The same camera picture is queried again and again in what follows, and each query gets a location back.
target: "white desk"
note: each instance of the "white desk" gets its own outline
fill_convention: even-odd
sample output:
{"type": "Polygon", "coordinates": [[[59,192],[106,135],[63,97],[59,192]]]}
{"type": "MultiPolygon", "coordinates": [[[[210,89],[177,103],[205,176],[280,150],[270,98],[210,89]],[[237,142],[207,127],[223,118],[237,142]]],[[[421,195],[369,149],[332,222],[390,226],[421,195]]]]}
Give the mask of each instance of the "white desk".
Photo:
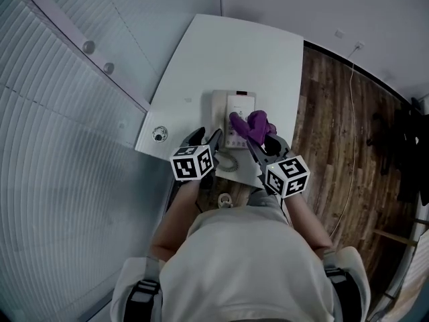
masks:
{"type": "MultiPolygon", "coordinates": [[[[279,136],[292,145],[301,85],[302,37],[257,23],[197,15],[184,34],[151,102],[136,150],[169,160],[173,148],[201,126],[210,131],[210,95],[214,89],[256,93],[256,109],[267,112],[279,136]],[[155,127],[168,138],[157,143],[155,127]]],[[[249,150],[231,152],[236,172],[217,176],[262,187],[261,173],[249,150]]]]}

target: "person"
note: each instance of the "person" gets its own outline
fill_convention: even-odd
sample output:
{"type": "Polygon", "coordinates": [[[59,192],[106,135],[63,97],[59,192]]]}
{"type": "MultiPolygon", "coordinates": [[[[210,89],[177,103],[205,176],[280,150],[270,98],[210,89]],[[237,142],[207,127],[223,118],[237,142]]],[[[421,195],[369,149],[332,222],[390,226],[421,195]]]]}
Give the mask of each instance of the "person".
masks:
{"type": "MultiPolygon", "coordinates": [[[[291,227],[276,197],[261,189],[244,207],[200,214],[199,186],[180,187],[151,244],[162,265],[162,321],[339,320],[339,293],[323,264],[333,244],[301,194],[284,199],[291,227]]],[[[345,253],[339,262],[360,277],[364,321],[367,277],[357,251],[345,253]]]]}

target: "landline phone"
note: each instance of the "landline phone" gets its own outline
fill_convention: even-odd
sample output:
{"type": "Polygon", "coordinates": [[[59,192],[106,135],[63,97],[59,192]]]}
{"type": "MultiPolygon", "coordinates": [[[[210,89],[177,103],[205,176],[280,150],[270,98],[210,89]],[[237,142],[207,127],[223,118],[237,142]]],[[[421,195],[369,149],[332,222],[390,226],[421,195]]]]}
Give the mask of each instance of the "landline phone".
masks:
{"type": "Polygon", "coordinates": [[[244,138],[239,136],[229,121],[231,112],[237,112],[239,116],[247,121],[247,117],[255,111],[256,94],[246,91],[220,91],[212,93],[212,125],[214,132],[217,129],[223,131],[222,148],[247,149],[244,138]]]}

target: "shoulder strap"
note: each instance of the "shoulder strap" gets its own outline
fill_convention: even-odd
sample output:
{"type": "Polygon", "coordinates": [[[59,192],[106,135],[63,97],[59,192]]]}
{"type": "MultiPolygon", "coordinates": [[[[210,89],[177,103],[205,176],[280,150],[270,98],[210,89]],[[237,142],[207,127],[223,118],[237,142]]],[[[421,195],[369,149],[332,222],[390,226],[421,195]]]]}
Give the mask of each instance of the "shoulder strap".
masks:
{"type": "Polygon", "coordinates": [[[140,280],[131,291],[125,307],[123,322],[155,321],[152,319],[155,296],[160,291],[160,284],[154,280],[140,280]]]}
{"type": "Polygon", "coordinates": [[[325,253],[323,266],[326,276],[334,286],[335,322],[360,322],[362,320],[361,293],[355,279],[349,271],[337,267],[334,251],[325,253]]]}
{"type": "Polygon", "coordinates": [[[112,322],[161,321],[160,263],[152,258],[125,261],[113,291],[112,322]]]}

